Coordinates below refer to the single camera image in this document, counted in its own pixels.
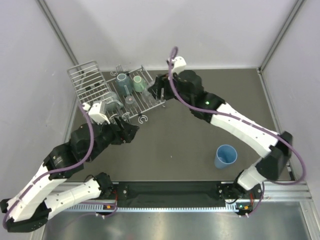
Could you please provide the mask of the clear glass tumbler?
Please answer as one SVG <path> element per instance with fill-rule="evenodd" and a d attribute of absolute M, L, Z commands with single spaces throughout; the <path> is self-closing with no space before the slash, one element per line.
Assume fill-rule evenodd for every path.
<path fill-rule="evenodd" d="M 148 91 L 146 88 L 142 93 L 141 93 L 142 100 L 149 106 L 153 107 L 159 104 L 162 104 L 160 100 L 156 100 L 153 95 Z"/>

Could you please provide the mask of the green teal mug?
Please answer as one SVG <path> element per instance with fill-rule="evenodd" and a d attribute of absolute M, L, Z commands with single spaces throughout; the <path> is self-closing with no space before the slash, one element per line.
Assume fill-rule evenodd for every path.
<path fill-rule="evenodd" d="M 133 89 L 138 92 L 142 93 L 147 88 L 147 82 L 144 78 L 139 75 L 133 77 Z"/>

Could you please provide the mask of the clear wine glass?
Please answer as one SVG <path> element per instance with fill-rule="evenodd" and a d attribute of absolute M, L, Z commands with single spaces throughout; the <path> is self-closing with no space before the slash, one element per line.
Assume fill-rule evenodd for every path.
<path fill-rule="evenodd" d="M 138 107 L 136 99 L 132 95 L 125 98 L 125 108 L 128 112 L 134 112 Z"/>

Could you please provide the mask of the blue-grey ceramic mug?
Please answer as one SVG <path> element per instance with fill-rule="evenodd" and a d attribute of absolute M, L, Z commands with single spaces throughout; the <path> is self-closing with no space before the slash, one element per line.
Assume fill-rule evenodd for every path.
<path fill-rule="evenodd" d="M 122 96 L 129 96 L 133 92 L 133 87 L 129 76 L 125 73 L 120 73 L 116 77 L 116 84 Z"/>

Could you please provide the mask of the blue plastic cup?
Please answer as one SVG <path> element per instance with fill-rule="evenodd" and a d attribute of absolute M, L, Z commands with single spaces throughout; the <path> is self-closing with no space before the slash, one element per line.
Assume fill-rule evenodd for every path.
<path fill-rule="evenodd" d="M 221 145 L 217 148 L 214 165 L 218 169 L 224 169 L 236 162 L 238 153 L 236 149 L 228 144 Z"/>

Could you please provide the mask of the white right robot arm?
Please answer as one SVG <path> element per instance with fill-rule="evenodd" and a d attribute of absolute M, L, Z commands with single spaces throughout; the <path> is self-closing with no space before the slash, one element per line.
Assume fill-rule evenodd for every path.
<path fill-rule="evenodd" d="M 246 198 L 257 184 L 279 179 L 292 155 L 288 146 L 293 136 L 289 132 L 269 131 L 243 116 L 223 98 L 205 91 L 202 78 L 193 70 L 174 73 L 173 84 L 196 118 L 229 132 L 260 156 L 237 176 L 233 192 L 238 198 Z"/>

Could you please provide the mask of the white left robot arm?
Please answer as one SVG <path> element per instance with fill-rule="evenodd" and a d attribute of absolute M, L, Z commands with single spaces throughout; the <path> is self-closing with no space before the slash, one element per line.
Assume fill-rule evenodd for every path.
<path fill-rule="evenodd" d="M 58 213 L 91 199 L 109 198 L 114 192 L 110 176 L 101 172 L 81 185 L 53 194 L 52 191 L 84 169 L 108 146 L 130 143 L 139 127 L 115 118 L 114 123 L 90 121 L 74 130 L 68 142 L 46 156 L 32 180 L 11 199 L 0 202 L 5 214 L 3 227 L 9 233 L 30 233 L 45 225 Z"/>

